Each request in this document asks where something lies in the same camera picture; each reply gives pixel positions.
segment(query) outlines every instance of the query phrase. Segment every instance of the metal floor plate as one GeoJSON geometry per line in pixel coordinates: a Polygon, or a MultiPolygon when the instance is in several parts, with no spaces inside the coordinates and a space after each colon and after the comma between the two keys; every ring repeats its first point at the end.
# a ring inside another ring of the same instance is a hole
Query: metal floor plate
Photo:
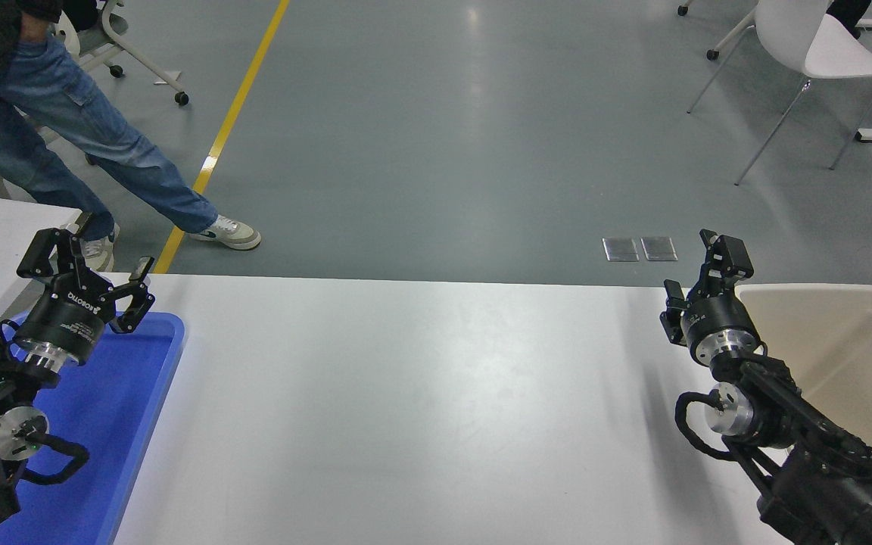
{"type": "Polygon", "coordinates": [[[641,247],[648,261],[678,261],[671,237],[641,237],[641,247]]]}
{"type": "Polygon", "coordinates": [[[602,238],[608,261],[637,261],[637,249],[632,238],[602,238]]]}

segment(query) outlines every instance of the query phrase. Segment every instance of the white chair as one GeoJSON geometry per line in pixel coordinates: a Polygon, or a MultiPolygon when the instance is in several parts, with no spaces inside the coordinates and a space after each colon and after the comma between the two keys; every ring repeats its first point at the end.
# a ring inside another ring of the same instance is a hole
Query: white chair
{"type": "Polygon", "coordinates": [[[160,69],[148,56],[123,38],[123,34],[126,33],[130,25],[123,17],[114,14],[116,7],[123,6],[124,0],[107,0],[103,10],[100,11],[99,23],[93,28],[79,31],[79,33],[76,31],[68,32],[58,26],[58,33],[63,35],[63,44],[66,45],[66,49],[69,49],[74,58],[80,59],[79,65],[84,71],[89,72],[100,64],[104,64],[110,68],[110,74],[114,77],[123,76],[123,69],[121,66],[112,64],[111,58],[121,52],[128,52],[143,66],[148,67],[150,72],[156,73],[160,79],[177,91],[173,96],[174,102],[180,106],[189,103],[190,97],[187,96],[184,87],[176,79],[167,75],[167,72],[160,69]],[[89,55],[90,58],[84,59],[83,55],[89,55]]]}
{"type": "MultiPolygon", "coordinates": [[[[779,118],[771,134],[762,142],[761,148],[742,170],[736,185],[742,182],[743,177],[752,168],[755,160],[769,144],[773,135],[786,119],[786,115],[795,106],[796,101],[804,92],[810,89],[813,79],[855,79],[855,77],[872,77],[872,53],[863,45],[859,44],[843,25],[833,15],[827,15],[827,6],[830,0],[760,0],[755,6],[755,34],[765,48],[765,51],[786,68],[802,73],[804,82],[799,87],[793,102],[779,118]]],[[[705,84],[705,89],[699,93],[695,102],[688,108],[688,113],[702,100],[703,94],[714,82],[722,68],[736,51],[740,40],[736,41],[729,55],[722,61],[719,68],[713,73],[712,78],[705,84]]],[[[854,127],[859,127],[872,108],[872,100],[863,111],[861,118],[854,127]]],[[[843,148],[830,165],[830,170],[836,168],[840,158],[843,157],[850,141],[857,134],[857,129],[852,130],[850,137],[846,139],[843,148]]]]}

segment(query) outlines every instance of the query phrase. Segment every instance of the shoe sole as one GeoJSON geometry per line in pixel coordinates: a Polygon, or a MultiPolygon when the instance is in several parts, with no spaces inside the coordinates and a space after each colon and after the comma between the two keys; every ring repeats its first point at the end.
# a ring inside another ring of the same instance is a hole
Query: shoe sole
{"type": "Polygon", "coordinates": [[[219,244],[224,244],[231,248],[233,251],[252,251],[257,248],[257,245],[260,244],[260,235],[257,235],[256,238],[250,239],[247,242],[225,242],[220,241],[218,238],[204,237],[204,235],[198,235],[196,232],[188,232],[188,237],[193,238],[195,241],[204,241],[204,242],[219,242],[219,244]]]}

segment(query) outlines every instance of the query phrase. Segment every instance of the black cable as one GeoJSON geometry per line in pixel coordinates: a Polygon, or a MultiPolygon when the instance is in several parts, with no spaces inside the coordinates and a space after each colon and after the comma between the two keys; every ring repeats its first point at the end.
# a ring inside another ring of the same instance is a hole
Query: black cable
{"type": "Polygon", "coordinates": [[[688,439],[688,442],[695,447],[700,453],[711,456],[714,459],[723,459],[726,462],[734,462],[733,454],[729,451],[718,450],[709,446],[705,441],[702,441],[692,428],[688,425],[688,406],[692,403],[705,403],[706,406],[722,408],[722,401],[719,399],[719,393],[713,391],[711,394],[700,394],[699,392],[685,392],[678,396],[678,402],[675,404],[675,425],[678,425],[678,431],[688,439]]]}

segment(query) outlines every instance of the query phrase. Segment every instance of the jeans pocket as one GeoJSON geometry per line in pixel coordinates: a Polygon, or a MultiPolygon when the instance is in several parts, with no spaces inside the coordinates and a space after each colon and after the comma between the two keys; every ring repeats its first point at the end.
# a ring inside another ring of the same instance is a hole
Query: jeans pocket
{"type": "Polygon", "coordinates": [[[49,48],[49,42],[15,42],[15,56],[17,58],[40,58],[45,55],[49,48]]]}
{"type": "Polygon", "coordinates": [[[80,117],[92,129],[95,142],[110,145],[125,133],[127,123],[122,115],[103,96],[93,78],[79,67],[73,70],[72,79],[63,88],[63,93],[79,107],[80,117]]]}
{"type": "Polygon", "coordinates": [[[93,83],[93,79],[86,73],[79,72],[73,76],[72,82],[63,87],[63,93],[66,93],[76,106],[83,107],[92,102],[93,97],[96,96],[96,83],[93,83]]]}

